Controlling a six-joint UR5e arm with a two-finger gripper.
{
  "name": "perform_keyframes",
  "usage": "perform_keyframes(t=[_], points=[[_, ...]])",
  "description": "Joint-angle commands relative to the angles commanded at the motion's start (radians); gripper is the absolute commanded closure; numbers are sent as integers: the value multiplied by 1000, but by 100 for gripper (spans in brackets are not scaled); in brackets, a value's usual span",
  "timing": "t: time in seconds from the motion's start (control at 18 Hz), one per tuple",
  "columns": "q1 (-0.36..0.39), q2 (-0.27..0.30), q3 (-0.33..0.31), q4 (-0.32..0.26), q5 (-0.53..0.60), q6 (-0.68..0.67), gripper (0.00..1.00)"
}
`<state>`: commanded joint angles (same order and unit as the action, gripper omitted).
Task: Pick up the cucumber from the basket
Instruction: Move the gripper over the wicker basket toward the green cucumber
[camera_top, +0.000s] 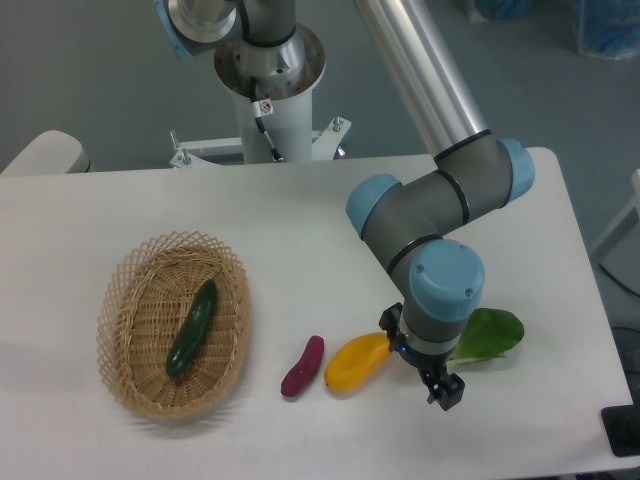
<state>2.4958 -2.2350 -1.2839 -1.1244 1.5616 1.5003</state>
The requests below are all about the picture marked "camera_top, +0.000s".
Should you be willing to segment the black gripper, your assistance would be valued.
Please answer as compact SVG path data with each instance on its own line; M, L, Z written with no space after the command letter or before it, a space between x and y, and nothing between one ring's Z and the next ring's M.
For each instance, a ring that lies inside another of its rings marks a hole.
M418 370L429 391L429 404L448 411L462 400L465 383L459 375L448 374L446 367L453 351L452 340L432 342L417 336L407 325L400 303L382 312L379 327L386 334L389 350Z

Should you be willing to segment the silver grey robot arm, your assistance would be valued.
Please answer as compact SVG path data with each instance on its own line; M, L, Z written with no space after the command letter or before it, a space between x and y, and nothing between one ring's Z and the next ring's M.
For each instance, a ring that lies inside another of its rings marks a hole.
M360 1L357 9L436 168L406 184L372 176L346 212L403 298L380 320L391 349L449 409L465 385L446 363L485 280L479 256L449 235L524 195L533 160L519 142L494 137L424 2ZM311 160L321 139L312 134L310 95L325 57L294 2L158 1L155 10L178 56L213 53L236 101L246 163Z

